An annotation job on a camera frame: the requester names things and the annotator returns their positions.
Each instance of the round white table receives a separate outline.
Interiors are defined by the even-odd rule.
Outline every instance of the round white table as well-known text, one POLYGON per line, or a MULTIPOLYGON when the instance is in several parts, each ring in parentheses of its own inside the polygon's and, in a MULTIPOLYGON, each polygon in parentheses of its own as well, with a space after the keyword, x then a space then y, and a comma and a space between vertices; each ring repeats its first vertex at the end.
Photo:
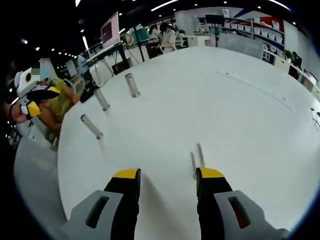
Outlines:
POLYGON ((93 96, 64 117, 58 149, 61 200, 74 206, 103 190, 113 174, 141 168, 135 238, 200 239, 190 152, 222 172, 291 231, 307 210, 320 176, 320 129, 310 108, 320 103, 274 66, 242 53, 190 47, 132 67, 101 88, 111 108, 93 96), (132 98, 132 73, 141 96, 132 98), (103 132, 97 140, 86 114, 103 132))

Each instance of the metal peg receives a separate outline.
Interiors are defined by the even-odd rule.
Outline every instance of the metal peg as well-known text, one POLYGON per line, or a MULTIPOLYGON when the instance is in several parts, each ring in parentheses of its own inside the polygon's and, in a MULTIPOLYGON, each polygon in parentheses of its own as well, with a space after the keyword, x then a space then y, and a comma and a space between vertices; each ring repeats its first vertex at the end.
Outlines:
POLYGON ((85 115, 83 114, 80 117, 81 121, 88 127, 88 129, 95 135, 97 139, 102 139, 104 134, 93 124, 93 122, 85 115))
POLYGON ((191 152, 192 166, 193 166, 193 179, 197 179, 197 165, 195 160, 195 155, 191 152))
POLYGON ((201 165, 203 168, 206 167, 206 164, 205 164, 205 158, 204 158, 204 153, 202 152, 202 147, 201 147, 201 144, 198 143, 198 149, 199 149, 199 155, 200 155, 200 162, 201 162, 201 165))
POLYGON ((109 105, 109 103, 107 103, 104 95, 102 94, 102 92, 100 91, 99 88, 94 91, 94 95, 95 95, 96 99, 98 100, 98 102, 100 103, 102 110, 107 111, 110 108, 110 105, 109 105))
POLYGON ((138 97, 138 96, 140 95, 140 92, 139 92, 139 90, 138 90, 138 88, 137 88, 137 85, 136 85, 134 76, 133 76, 131 73, 128 73, 128 74, 125 75, 124 77, 125 77, 126 83, 127 83, 128 86, 129 86, 131 96, 132 96, 133 98, 138 97))

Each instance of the shelf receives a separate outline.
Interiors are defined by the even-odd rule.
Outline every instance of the shelf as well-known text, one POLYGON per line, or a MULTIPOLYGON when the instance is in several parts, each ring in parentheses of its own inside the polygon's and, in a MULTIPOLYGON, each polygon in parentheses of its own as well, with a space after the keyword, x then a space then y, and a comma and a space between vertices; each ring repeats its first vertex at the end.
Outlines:
POLYGON ((274 29, 273 27, 271 27, 271 26, 267 26, 267 25, 264 25, 264 24, 262 24, 262 23, 258 23, 258 22, 254 22, 253 21, 253 24, 257 24, 257 25, 260 25, 260 26, 264 26, 265 28, 267 28, 267 29, 271 29, 272 31, 275 31, 275 32, 277 32, 277 33, 280 33, 280 34, 285 34, 283 31, 279 31, 279 30, 277 30, 277 29, 274 29))
POLYGON ((265 36, 262 36, 262 35, 260 35, 260 34, 253 33, 253 35, 258 36, 258 37, 261 37, 261 38, 264 38, 264 39, 268 39, 269 41, 272 41, 272 42, 274 42, 274 43, 276 43, 276 44, 278 44, 278 45, 280 45, 280 46, 282 46, 282 47, 285 46, 285 45, 283 45, 283 44, 280 43, 280 42, 277 42, 277 41, 275 41, 275 40, 272 40, 272 39, 270 39, 270 38, 268 38, 268 37, 265 37, 265 36))
POLYGON ((242 22, 251 23, 250 20, 241 19, 241 18, 235 18, 235 17, 225 17, 224 19, 229 19, 229 20, 235 20, 235 21, 242 21, 242 22))
POLYGON ((247 33, 247 34, 251 34, 251 33, 252 33, 251 31, 239 30, 239 29, 237 29, 237 28, 231 28, 231 27, 225 27, 225 26, 222 26, 221 28, 222 28, 222 29, 229 29, 229 30, 234 30, 234 31, 245 32, 245 33, 247 33))
MULTIPOLYGON (((206 19, 206 17, 197 17, 197 19, 206 19)), ((227 20, 236 20, 236 21, 243 21, 243 22, 251 23, 250 20, 241 19, 241 18, 235 18, 235 17, 225 17, 224 19, 227 19, 227 20)))

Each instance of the yellow shirt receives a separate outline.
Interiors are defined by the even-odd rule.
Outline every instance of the yellow shirt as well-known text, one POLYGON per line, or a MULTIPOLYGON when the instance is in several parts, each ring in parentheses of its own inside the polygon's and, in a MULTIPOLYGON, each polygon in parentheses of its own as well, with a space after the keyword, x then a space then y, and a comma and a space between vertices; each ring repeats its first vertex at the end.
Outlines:
POLYGON ((50 111, 60 123, 62 123, 65 114, 73 106, 72 102, 65 93, 64 86, 66 86, 66 83, 62 79, 55 77, 53 80, 53 87, 59 91, 59 96, 48 100, 50 103, 50 111))

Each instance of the computer monitor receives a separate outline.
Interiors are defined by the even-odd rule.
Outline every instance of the computer monitor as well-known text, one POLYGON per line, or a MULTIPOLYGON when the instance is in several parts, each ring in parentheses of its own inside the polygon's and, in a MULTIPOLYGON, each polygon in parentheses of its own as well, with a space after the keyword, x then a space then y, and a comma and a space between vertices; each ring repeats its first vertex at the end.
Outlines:
POLYGON ((102 26, 101 40, 104 49, 120 42, 118 12, 110 17, 110 19, 102 26))

